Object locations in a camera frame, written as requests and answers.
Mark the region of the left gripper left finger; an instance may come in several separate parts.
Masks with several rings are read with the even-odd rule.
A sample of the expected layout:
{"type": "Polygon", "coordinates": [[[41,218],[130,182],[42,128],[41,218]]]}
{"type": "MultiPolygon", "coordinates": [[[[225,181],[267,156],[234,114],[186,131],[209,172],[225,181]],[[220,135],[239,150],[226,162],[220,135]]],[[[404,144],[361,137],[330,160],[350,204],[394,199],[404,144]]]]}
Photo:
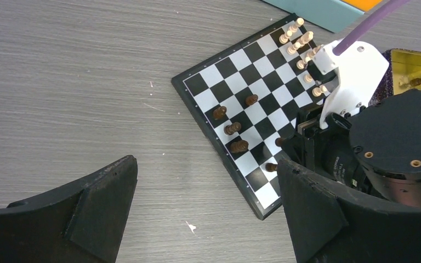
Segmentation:
{"type": "Polygon", "coordinates": [[[0,262],[115,262],[137,176],[127,155],[0,208],[0,262]]]}

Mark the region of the dark chess piece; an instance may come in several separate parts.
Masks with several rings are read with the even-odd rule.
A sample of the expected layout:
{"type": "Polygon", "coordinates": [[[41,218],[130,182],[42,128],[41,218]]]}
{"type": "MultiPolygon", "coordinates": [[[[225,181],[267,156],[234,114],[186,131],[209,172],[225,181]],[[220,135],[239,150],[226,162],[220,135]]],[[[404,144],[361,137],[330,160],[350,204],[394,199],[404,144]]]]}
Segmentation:
{"type": "Polygon", "coordinates": [[[242,128],[241,123],[235,122],[235,123],[232,123],[232,124],[229,124],[229,125],[225,126],[224,133],[226,135],[232,135],[234,133],[239,132],[241,130],[241,128],[242,128]]]}
{"type": "Polygon", "coordinates": [[[249,148],[249,143],[246,140],[235,141],[230,145],[231,153],[245,152],[249,148]]]}
{"type": "Polygon", "coordinates": [[[283,145],[283,142],[285,141],[285,138],[277,138],[276,140],[275,140],[275,145],[277,146],[277,147],[282,147],[282,145],[283,145]]]}
{"type": "Polygon", "coordinates": [[[218,106],[213,112],[212,117],[214,120],[220,120],[226,118],[227,107],[226,106],[218,106]]]}
{"type": "Polygon", "coordinates": [[[252,94],[245,99],[245,103],[247,106],[254,105],[259,100],[257,94],[252,94]]]}
{"type": "Polygon", "coordinates": [[[265,170],[269,173],[277,171],[277,164],[276,163],[266,163],[265,170]]]}

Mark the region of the black white chess board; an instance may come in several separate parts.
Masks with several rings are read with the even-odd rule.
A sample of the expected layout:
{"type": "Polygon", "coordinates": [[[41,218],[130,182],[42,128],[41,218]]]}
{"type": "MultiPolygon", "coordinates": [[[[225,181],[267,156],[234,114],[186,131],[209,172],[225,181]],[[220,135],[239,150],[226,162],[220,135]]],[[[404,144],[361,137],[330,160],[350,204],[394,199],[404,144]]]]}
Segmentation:
{"type": "Polygon", "coordinates": [[[281,206],[277,174],[265,170],[266,163],[285,157],[275,140],[294,130],[301,107],[325,99],[313,94],[314,81],[307,81],[308,72],[297,65],[316,44],[309,42],[294,54],[287,51],[306,32],[299,22],[290,14],[171,80],[260,220],[281,206]],[[245,99],[252,94],[259,100],[247,106],[245,99]],[[227,107],[226,118],[214,120],[218,106],[227,107]],[[235,122],[241,130],[226,135],[225,126],[235,122]],[[230,145],[239,140],[248,141],[248,150],[231,153],[230,145]]]}

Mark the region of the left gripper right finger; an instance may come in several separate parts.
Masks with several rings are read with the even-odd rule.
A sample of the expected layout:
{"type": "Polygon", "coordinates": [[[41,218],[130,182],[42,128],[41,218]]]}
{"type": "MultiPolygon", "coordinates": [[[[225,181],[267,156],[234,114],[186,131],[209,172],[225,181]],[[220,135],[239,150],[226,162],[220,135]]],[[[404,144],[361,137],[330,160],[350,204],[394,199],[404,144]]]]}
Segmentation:
{"type": "Polygon", "coordinates": [[[349,188],[282,159],[277,175],[297,262],[421,262],[421,208],[349,188]]]}

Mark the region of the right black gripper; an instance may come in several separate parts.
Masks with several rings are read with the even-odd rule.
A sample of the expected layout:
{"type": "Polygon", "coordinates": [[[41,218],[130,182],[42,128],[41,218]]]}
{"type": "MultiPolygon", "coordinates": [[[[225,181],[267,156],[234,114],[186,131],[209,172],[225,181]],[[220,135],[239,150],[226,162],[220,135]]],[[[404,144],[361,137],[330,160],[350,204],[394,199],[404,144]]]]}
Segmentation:
{"type": "Polygon", "coordinates": [[[325,178],[392,202],[421,208],[421,90],[361,107],[356,115],[322,106],[298,112],[295,131],[281,140],[288,157],[325,178]]]}

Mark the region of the gold tin tray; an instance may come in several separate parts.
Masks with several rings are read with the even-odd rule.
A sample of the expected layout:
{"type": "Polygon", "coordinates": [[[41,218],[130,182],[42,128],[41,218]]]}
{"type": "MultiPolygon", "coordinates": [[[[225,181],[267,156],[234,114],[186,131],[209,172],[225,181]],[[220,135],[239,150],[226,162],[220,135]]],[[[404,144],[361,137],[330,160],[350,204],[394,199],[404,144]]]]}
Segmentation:
{"type": "Polygon", "coordinates": [[[421,52],[394,48],[382,55],[389,67],[369,102],[370,106],[411,89],[421,90],[421,52]]]}

